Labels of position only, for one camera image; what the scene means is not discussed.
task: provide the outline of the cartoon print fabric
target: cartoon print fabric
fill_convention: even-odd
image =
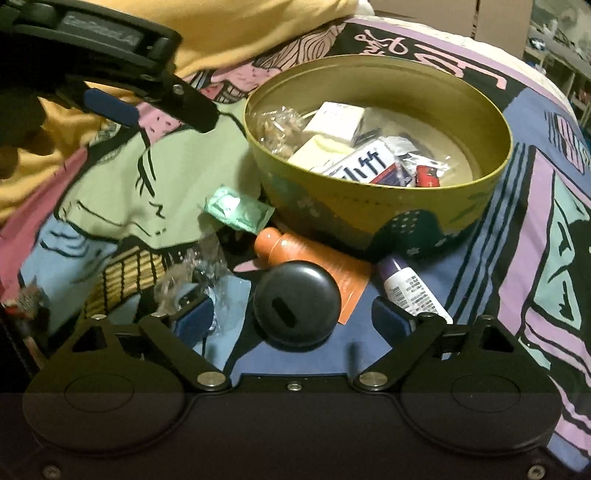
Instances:
[[[23,206],[0,232],[2,298],[36,278],[51,301],[55,338],[94,313],[118,323],[149,313],[154,283],[200,236],[204,197],[228,182],[258,195],[236,125],[243,99],[291,66],[338,54],[428,64],[474,85],[504,113],[514,150],[482,219],[456,247],[409,264],[457,323],[497,315],[548,371],[564,404],[549,447],[582,469],[591,455],[591,157],[581,132],[559,100],[521,73],[403,27],[353,19],[233,68],[198,72],[191,85],[234,116],[209,134],[148,105],[139,107],[137,129],[101,132],[35,194],[35,208]],[[298,205],[322,214],[305,192]],[[230,266],[253,258],[222,244]],[[254,289],[261,273],[240,275]],[[224,370],[234,380],[244,372],[354,374],[390,349],[387,328],[370,315],[380,292],[374,278],[347,325],[305,353],[265,343],[247,308],[239,335],[227,339]]]

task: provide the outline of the packaged snack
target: packaged snack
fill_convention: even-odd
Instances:
[[[326,138],[314,135],[287,161],[306,170],[323,171],[353,152],[353,148]]]
[[[256,135],[263,147],[287,160],[304,143],[302,130],[306,121],[293,108],[282,106],[277,110],[258,113]]]
[[[414,179],[382,138],[358,148],[323,172],[329,177],[392,187],[413,186]]]
[[[439,178],[437,169],[427,167],[426,165],[417,166],[417,175],[415,177],[417,187],[439,187]]]
[[[267,225],[275,207],[220,187],[206,202],[204,210],[225,225],[257,235]]]
[[[364,112],[360,106],[324,102],[304,128],[304,136],[320,134],[351,147]]]

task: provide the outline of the pink fabric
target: pink fabric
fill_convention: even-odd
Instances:
[[[52,179],[43,183],[14,212],[0,231],[0,287],[2,300],[15,297],[18,271],[31,253],[35,236],[55,208],[57,201],[74,179],[87,158],[87,150],[81,148],[64,166],[54,173]]]

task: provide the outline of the green packet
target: green packet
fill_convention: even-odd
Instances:
[[[231,188],[219,187],[205,203],[204,210],[225,225],[258,235],[275,212],[275,207]]]

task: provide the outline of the metal screw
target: metal screw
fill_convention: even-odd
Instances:
[[[527,470],[527,480],[542,480],[546,476],[546,467],[544,465],[534,465]]]
[[[226,381],[226,376],[221,372],[203,372],[197,377],[197,382],[205,387],[219,387]]]
[[[173,93],[175,95],[184,95],[184,88],[181,84],[177,83],[176,85],[173,85]]]
[[[290,382],[287,384],[287,390],[290,392],[299,392],[302,388],[301,383],[298,382]]]
[[[365,372],[359,376],[359,383],[366,387],[381,387],[388,383],[388,377],[380,372]]]
[[[60,480],[61,478],[61,470],[55,465],[46,465],[43,467],[41,474],[47,480]]]

